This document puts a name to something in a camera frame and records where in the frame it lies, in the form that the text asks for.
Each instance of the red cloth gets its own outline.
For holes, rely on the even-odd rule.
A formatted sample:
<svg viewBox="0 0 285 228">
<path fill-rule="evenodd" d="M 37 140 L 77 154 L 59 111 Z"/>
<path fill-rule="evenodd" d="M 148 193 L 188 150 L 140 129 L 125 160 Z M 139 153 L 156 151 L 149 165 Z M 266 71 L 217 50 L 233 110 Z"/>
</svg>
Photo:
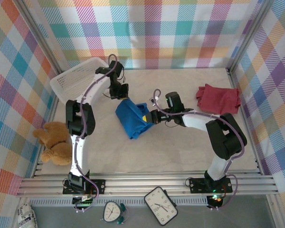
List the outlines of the red cloth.
<svg viewBox="0 0 285 228">
<path fill-rule="evenodd" d="M 196 98 L 202 111 L 213 114 L 236 114 L 241 105 L 238 89 L 216 88 L 208 84 L 199 87 Z"/>
</svg>

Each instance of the teddy bear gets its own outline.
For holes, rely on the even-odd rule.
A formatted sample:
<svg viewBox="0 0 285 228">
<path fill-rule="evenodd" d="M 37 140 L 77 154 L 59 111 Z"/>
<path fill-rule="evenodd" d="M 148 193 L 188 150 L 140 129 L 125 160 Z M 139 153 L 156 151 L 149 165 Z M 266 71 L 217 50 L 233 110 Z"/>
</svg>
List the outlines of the teddy bear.
<svg viewBox="0 0 285 228">
<path fill-rule="evenodd" d="M 72 162 L 72 145 L 68 143 L 70 134 L 65 123 L 49 122 L 44 129 L 35 129 L 33 136 L 39 138 L 39 143 L 46 149 L 41 154 L 41 160 L 52 160 L 55 165 L 68 165 Z"/>
</svg>

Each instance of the blue towel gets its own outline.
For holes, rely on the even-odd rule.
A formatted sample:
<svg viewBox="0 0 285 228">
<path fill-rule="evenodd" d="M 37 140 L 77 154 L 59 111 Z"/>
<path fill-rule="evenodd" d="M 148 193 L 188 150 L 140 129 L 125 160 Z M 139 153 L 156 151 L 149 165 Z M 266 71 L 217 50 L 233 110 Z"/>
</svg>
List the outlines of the blue towel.
<svg viewBox="0 0 285 228">
<path fill-rule="evenodd" d="M 134 104 L 129 98 L 123 100 L 116 108 L 116 115 L 130 139 L 138 136 L 152 127 L 152 123 L 143 120 L 149 112 L 147 104 Z"/>
</svg>

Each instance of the plastic basket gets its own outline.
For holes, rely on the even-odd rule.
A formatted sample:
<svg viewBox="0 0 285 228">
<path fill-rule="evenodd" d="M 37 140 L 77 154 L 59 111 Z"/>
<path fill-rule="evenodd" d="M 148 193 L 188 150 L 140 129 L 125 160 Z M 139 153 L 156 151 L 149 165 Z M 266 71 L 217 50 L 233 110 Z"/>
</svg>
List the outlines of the plastic basket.
<svg viewBox="0 0 285 228">
<path fill-rule="evenodd" d="M 108 65 L 100 58 L 93 57 L 54 77 L 50 85 L 59 100 L 66 104 L 68 100 L 76 100 L 86 90 L 99 67 Z"/>
</svg>

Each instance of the table surface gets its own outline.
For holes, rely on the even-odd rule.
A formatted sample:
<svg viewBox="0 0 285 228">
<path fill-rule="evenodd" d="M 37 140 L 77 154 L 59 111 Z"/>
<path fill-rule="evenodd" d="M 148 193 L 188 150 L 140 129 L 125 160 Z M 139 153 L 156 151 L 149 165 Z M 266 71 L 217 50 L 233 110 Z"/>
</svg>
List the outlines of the table surface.
<svg viewBox="0 0 285 228">
<path fill-rule="evenodd" d="M 147 103 L 156 88 L 161 89 L 160 102 L 167 106 L 164 95 L 177 91 L 186 108 L 197 111 L 195 94 L 199 86 L 206 83 L 215 87 L 231 88 L 226 70 L 207 69 L 163 69 L 126 70 L 129 97 L 138 103 Z M 208 134 L 204 131 L 177 126 L 168 128 L 164 123 L 154 125 L 141 134 L 137 140 L 130 140 L 121 126 L 115 110 L 120 101 L 102 96 L 93 107 L 96 120 L 94 133 L 88 137 L 85 152 L 89 153 L 88 164 L 91 173 L 103 172 L 145 172 L 145 171 L 200 171 L 210 166 L 214 157 Z M 234 115 L 237 123 L 248 138 L 240 114 Z M 65 107 L 58 103 L 55 121 L 65 122 Z M 254 170 L 257 168 L 254 153 L 248 141 L 245 153 L 235 160 L 231 170 Z M 65 173 L 68 166 L 55 166 L 52 162 L 42 165 L 43 174 Z"/>
</svg>

